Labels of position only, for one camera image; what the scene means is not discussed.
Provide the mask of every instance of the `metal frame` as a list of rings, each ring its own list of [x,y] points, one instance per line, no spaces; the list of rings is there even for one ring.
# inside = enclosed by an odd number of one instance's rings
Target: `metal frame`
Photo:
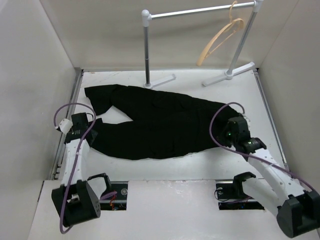
[[[242,9],[242,8],[250,8],[253,7],[251,16],[248,20],[248,23],[244,29],[243,35],[241,37],[240,43],[235,51],[234,57],[232,59],[232,62],[230,64],[229,69],[224,73],[223,76],[218,76],[215,77],[211,80],[204,81],[202,83],[203,86],[209,86],[218,82],[221,82],[225,79],[231,80],[234,75],[241,74],[245,71],[248,71],[252,69],[255,64],[253,62],[236,68],[236,62],[239,58],[239,55],[242,51],[242,48],[246,42],[247,36],[250,32],[250,29],[252,27],[252,24],[255,20],[255,17],[262,5],[263,0],[255,0],[251,2],[245,2],[245,3],[237,3],[233,5],[234,9]],[[191,10],[184,10],[184,11],[175,11],[175,12],[168,12],[168,13],[161,13],[161,14],[155,14],[152,15],[149,13],[148,10],[143,10],[141,15],[142,15],[142,26],[143,26],[143,35],[144,35],[144,65],[145,65],[145,84],[144,87],[151,89],[153,87],[156,87],[161,84],[168,83],[172,80],[176,79],[175,75],[165,77],[162,79],[159,79],[155,82],[150,81],[150,64],[149,64],[149,22],[151,20],[157,20],[157,19],[164,19],[164,18],[172,18],[172,17],[178,17],[178,16],[184,16],[184,15],[191,15],[191,14],[199,14],[199,13],[208,13],[208,12],[213,12],[213,11],[219,11],[219,10],[229,10],[232,5],[223,5],[223,6],[213,6],[213,7],[206,7],[206,8],[198,8],[198,9],[191,9]]]
[[[281,157],[282,157],[283,165],[287,170],[289,170],[287,159],[286,159],[286,156],[285,156],[285,153],[284,153],[284,149],[283,149],[283,147],[281,145],[281,142],[280,142],[280,138],[279,138],[279,135],[278,135],[278,132],[277,132],[277,128],[276,128],[274,119],[272,117],[272,114],[271,114],[271,111],[270,111],[270,108],[269,108],[269,104],[268,104],[268,101],[267,101],[267,98],[266,98],[266,94],[264,92],[264,88],[262,86],[262,83],[261,83],[261,80],[260,80],[260,77],[259,77],[258,70],[254,69],[253,73],[254,73],[254,77],[255,77],[256,83],[258,85],[259,91],[260,91],[260,95],[262,97],[262,101],[263,101],[264,107],[266,109],[266,113],[267,113],[269,121],[271,123],[272,131],[273,131],[273,134],[274,134],[275,140],[276,140],[276,144],[278,145],[278,148],[280,150],[280,154],[281,154]]]
[[[74,68],[75,70],[75,80],[73,84],[73,88],[70,95],[69,103],[75,103],[79,96],[80,86],[82,82],[82,78],[84,76],[84,70],[80,68]],[[70,119],[71,115],[75,112],[75,105],[71,105],[67,108],[65,118]],[[59,145],[55,154],[53,166],[50,172],[50,175],[48,177],[48,180],[57,180],[57,174],[59,174],[59,170],[61,168],[61,163],[65,154],[66,146],[64,144],[65,141],[65,135],[61,133]]]

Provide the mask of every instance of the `wooden hanger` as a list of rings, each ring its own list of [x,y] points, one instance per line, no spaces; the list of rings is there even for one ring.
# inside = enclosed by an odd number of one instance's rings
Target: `wooden hanger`
[[[219,48],[226,40],[228,40],[228,38],[230,38],[232,35],[234,35],[236,32],[240,31],[241,29],[244,28],[245,26],[245,22],[241,19],[241,18],[237,18],[232,20],[232,15],[231,15],[231,10],[234,7],[235,4],[237,4],[237,1],[234,1],[230,7],[229,10],[229,19],[230,22],[225,25],[209,42],[208,44],[205,46],[205,48],[203,49],[202,53],[200,54],[198,60],[196,61],[196,65],[198,67],[200,67],[203,63],[203,61],[209,57],[210,54],[212,54],[217,48]],[[225,40],[223,40],[218,46],[216,46],[212,51],[209,52],[211,46],[215,43],[215,41],[217,40],[218,37],[220,37],[221,34],[228,32],[235,24],[238,23],[238,27],[237,29],[233,30],[233,32],[227,36],[225,38]]]

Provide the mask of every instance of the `trousers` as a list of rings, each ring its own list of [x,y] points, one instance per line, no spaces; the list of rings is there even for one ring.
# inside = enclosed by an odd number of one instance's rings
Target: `trousers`
[[[118,84],[84,91],[97,115],[114,106],[132,119],[118,124],[96,120],[93,129],[98,134],[91,147],[102,154],[128,160],[166,159],[217,147],[209,125],[224,103]],[[213,122],[213,136],[221,137],[228,119],[237,116],[230,106],[224,108]]]

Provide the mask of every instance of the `white table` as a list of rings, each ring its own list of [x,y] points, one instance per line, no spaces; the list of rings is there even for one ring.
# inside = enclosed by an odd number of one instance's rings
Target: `white table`
[[[175,74],[175,81],[158,86],[155,90],[182,93],[222,103],[241,103],[246,110],[246,116],[250,119],[249,129],[251,135],[260,138],[271,151],[273,158],[283,164],[253,71],[250,70],[235,76],[232,80],[225,80],[215,85],[201,86],[203,80],[221,73],[222,70],[216,69],[157,70],[151,71],[151,79],[156,80]],[[142,87],[144,80],[144,71],[85,72],[77,101],[90,105],[90,101],[86,98],[84,91],[84,88],[87,87],[110,84]],[[241,111],[238,106],[232,107],[239,112]],[[75,112],[90,111],[85,107],[77,106]],[[130,118],[115,107],[112,107],[99,117],[105,123],[115,124],[130,121]],[[87,170],[89,176],[106,173],[111,181],[225,180],[233,179],[235,175],[247,171],[261,177],[241,156],[220,148],[208,149],[177,158],[136,161],[109,157],[92,149],[88,157]]]
[[[59,231],[51,200],[60,181],[45,181],[28,240],[288,240],[264,210],[219,210],[214,180],[130,181],[126,211]],[[319,240],[316,230],[294,240]]]

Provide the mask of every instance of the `metal pole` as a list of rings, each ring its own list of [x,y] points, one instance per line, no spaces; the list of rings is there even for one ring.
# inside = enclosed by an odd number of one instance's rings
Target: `metal pole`
[[[150,85],[148,26],[143,27],[143,33],[144,33],[145,84]]]
[[[251,29],[252,24],[254,23],[254,20],[255,20],[255,18],[256,18],[256,15],[257,15],[257,12],[252,11],[251,16],[250,16],[250,18],[249,18],[249,21],[248,21],[248,23],[247,23],[247,25],[246,25],[246,27],[245,27],[245,29],[244,29],[244,33],[243,33],[243,35],[242,35],[242,37],[241,37],[240,43],[239,43],[239,45],[238,45],[238,47],[237,47],[237,49],[236,49],[236,51],[235,51],[235,54],[234,54],[234,56],[233,56],[232,62],[231,62],[231,64],[230,64],[230,67],[229,67],[228,71],[226,71],[226,74],[227,74],[227,75],[232,75],[232,71],[235,69],[236,62],[237,62],[237,60],[238,60],[238,58],[239,58],[239,55],[240,55],[240,53],[241,53],[242,48],[243,48],[244,45],[245,45],[247,36],[248,36],[248,34],[249,34],[249,32],[250,32],[250,29]]]
[[[233,9],[242,9],[242,8],[249,8],[254,6],[255,6],[255,2],[251,1],[251,2],[245,2],[245,3],[237,3],[233,5]],[[191,9],[191,10],[185,10],[185,11],[167,12],[167,13],[151,15],[151,19],[153,20],[164,19],[164,18],[184,16],[184,15],[190,15],[190,14],[206,13],[206,12],[217,11],[217,10],[229,10],[230,7],[231,7],[231,4],[224,5],[224,6],[213,6],[213,7],[206,7],[206,8]]]

